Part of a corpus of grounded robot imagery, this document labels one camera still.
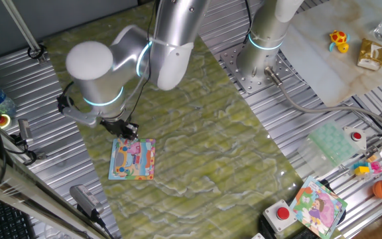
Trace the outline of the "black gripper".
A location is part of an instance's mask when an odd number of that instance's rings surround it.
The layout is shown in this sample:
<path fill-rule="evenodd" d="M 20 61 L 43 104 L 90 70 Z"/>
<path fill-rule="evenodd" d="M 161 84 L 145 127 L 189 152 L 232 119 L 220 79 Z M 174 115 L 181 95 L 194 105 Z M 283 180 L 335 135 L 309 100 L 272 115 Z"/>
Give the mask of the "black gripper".
<path fill-rule="evenodd" d="M 119 121 L 107 121 L 102 119 L 100 124 L 111 134 L 122 139 L 136 139 L 138 137 L 139 125 L 135 123 L 127 123 L 122 119 Z"/>

